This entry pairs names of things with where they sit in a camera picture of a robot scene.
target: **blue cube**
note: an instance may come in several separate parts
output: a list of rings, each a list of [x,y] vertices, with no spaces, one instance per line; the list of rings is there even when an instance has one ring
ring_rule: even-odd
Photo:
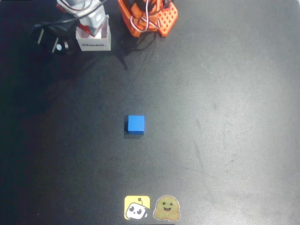
[[[129,116],[128,117],[128,133],[130,135],[143,135],[145,132],[145,117],[144,116]]]

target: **sticker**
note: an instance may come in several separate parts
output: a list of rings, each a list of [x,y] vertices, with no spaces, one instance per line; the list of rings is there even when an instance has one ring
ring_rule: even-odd
[[[125,219],[145,218],[148,216],[148,209],[150,209],[150,198],[148,196],[126,196],[124,207]]]
[[[180,220],[180,206],[178,200],[171,195],[164,195],[155,204],[153,217],[158,220]]]

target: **orange 3d printed part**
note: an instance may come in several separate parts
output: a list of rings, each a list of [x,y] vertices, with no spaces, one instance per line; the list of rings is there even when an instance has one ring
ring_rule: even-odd
[[[118,0],[122,12],[123,20],[130,33],[134,37],[139,37],[145,31],[158,31],[162,37],[166,37],[178,18],[178,10],[171,2],[168,8],[163,8],[162,0],[143,0],[146,4],[152,4],[152,10],[148,13],[140,9],[137,3],[131,8],[128,7],[127,0]]]

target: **hugging face sticker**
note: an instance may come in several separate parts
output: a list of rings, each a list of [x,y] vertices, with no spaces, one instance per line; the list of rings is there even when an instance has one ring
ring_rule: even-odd
[[[156,202],[153,217],[158,220],[179,220],[180,206],[178,200],[171,195],[160,197]]]

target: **black mat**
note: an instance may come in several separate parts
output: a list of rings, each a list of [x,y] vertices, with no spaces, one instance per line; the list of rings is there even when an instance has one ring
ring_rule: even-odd
[[[60,58],[28,39],[55,1],[0,2],[4,224],[300,224],[297,1],[175,5],[167,38],[136,39],[109,0],[112,52]],[[146,218],[124,218],[127,195]],[[163,195],[179,221],[152,217]]]

